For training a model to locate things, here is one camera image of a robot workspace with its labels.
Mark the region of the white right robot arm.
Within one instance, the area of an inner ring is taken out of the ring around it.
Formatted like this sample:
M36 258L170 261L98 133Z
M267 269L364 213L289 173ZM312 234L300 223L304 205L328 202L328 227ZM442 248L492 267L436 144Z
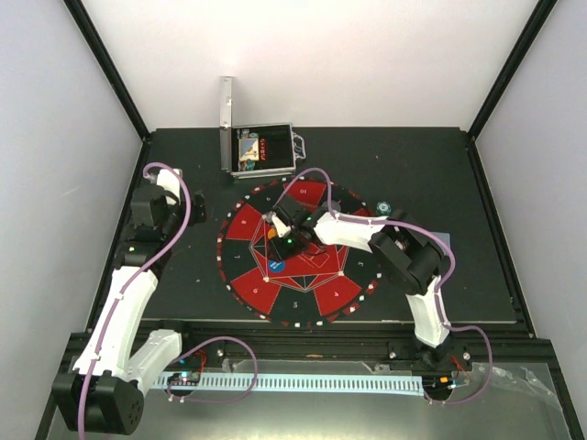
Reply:
M275 235L269 239L271 259L291 259L317 247L342 246L374 256L386 278L399 286L415 325L415 358L425 369L439 369L450 358L450 323L442 286L452 275L452 249L435 234L393 216L359 216L320 207L274 206L265 215Z

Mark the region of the clear round dealer puck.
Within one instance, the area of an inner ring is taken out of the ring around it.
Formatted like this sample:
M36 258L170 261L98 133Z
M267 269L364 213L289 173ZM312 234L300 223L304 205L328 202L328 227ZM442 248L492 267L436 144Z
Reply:
M341 211L341 205L338 201L330 201L330 202L324 201L324 202L322 202L321 206L324 208L330 208L331 210L336 211L336 212Z

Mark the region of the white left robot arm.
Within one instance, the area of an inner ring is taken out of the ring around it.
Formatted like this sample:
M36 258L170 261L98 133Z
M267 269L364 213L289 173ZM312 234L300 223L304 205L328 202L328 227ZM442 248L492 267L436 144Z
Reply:
M143 177L146 183L132 195L130 236L118 249L104 308L81 355L51 386L63 421L81 439L133 434L157 378L171 361L188 365L197 352L192 338L169 329L151 332L138 350L132 348L172 247L203 212L182 170L152 162Z

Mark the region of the grey card deck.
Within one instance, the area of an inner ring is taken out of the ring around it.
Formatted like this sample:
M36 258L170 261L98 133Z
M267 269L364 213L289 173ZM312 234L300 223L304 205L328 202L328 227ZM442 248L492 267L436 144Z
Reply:
M434 235L436 237L438 237L448 247L450 247L450 234L449 233L435 232Z

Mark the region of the round red black poker mat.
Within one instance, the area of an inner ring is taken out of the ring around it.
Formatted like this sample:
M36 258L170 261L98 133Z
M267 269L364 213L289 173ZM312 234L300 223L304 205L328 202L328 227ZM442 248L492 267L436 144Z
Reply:
M293 256L277 259L277 233L266 215L282 193L309 213L328 197L346 214L372 213L356 193L316 178L295 184L282 178L256 187L236 202L217 236L216 264L228 292L260 319L287 327L321 327L353 314L382 282L377 260L369 252L307 238Z

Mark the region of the green poker chip stack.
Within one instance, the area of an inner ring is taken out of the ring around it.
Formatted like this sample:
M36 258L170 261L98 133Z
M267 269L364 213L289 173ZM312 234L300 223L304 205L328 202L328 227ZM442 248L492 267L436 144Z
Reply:
M387 216L392 212L392 206L387 202L378 202L376 204L376 214L378 216Z

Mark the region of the open aluminium poker case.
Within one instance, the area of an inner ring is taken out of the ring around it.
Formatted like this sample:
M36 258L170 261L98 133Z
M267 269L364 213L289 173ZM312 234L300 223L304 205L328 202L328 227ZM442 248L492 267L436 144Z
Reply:
M289 175L306 159L305 140L290 123L233 124L232 76L219 80L221 170L235 179Z

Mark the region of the blue small blind button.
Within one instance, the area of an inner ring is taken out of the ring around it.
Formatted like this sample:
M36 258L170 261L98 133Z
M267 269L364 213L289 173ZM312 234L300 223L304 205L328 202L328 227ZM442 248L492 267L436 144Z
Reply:
M277 261L270 259L268 261L268 272L270 274L281 273L285 270L286 263L284 261Z

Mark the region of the small green circuit board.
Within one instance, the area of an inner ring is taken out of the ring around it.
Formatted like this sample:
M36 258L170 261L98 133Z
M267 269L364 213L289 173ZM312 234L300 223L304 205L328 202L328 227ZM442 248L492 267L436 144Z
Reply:
M196 386L201 378L199 372L179 371L170 375L168 384L172 386Z

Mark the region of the card pack in case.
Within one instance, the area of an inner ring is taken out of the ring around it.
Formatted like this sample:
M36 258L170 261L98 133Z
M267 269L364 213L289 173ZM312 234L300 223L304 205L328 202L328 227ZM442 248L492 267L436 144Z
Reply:
M240 161L257 161L260 158L259 139L244 137L238 140L238 154Z

